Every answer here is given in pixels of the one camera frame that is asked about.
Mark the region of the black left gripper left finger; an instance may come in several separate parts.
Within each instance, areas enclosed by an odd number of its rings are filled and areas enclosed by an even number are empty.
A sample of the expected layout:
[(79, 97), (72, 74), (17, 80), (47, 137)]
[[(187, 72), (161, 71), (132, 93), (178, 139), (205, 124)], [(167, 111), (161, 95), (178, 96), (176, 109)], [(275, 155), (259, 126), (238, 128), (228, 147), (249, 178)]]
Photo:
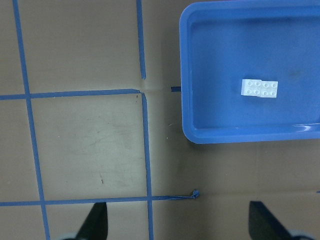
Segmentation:
[(108, 237), (108, 210), (105, 202), (97, 202), (91, 208), (81, 228), (77, 240), (106, 240)]

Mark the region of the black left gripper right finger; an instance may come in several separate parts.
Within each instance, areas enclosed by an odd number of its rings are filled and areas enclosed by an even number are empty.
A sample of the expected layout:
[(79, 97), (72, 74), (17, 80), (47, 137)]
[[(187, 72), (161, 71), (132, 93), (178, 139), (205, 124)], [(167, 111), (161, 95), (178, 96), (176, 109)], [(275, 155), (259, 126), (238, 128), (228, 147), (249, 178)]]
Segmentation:
[(261, 201), (249, 203), (249, 236), (252, 240), (291, 240), (289, 231)]

